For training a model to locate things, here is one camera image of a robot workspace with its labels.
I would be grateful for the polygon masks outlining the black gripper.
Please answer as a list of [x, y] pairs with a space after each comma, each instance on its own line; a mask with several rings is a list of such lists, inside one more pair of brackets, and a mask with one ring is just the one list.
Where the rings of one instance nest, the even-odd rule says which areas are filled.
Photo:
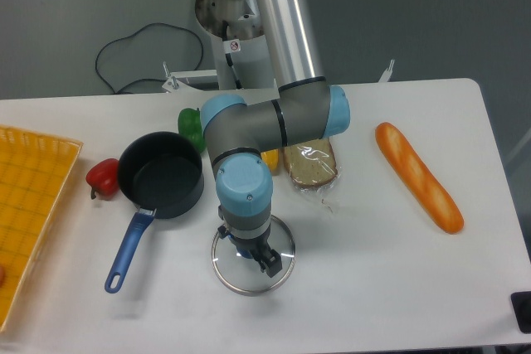
[[224, 225], [218, 228], [221, 239], [228, 238], [236, 247], [236, 250], [248, 259], [253, 259], [262, 273], [273, 278], [281, 271], [281, 257], [276, 250], [271, 250], [267, 242], [270, 235], [270, 227], [254, 238], [239, 238], [233, 235]]

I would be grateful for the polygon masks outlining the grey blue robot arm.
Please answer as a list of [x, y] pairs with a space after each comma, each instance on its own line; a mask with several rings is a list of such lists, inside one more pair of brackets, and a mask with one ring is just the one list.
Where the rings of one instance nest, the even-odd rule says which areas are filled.
[[196, 0], [212, 39], [222, 93], [201, 108], [225, 224], [219, 232], [269, 276], [272, 176], [261, 154], [344, 132], [345, 93], [327, 83], [306, 0]]

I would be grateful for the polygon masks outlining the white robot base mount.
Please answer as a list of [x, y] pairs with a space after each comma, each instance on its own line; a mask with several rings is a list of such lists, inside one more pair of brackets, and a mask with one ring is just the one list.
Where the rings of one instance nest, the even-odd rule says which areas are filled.
[[208, 35], [215, 68], [168, 72], [166, 92], [196, 90], [273, 90], [277, 87], [257, 0], [196, 0], [197, 24]]

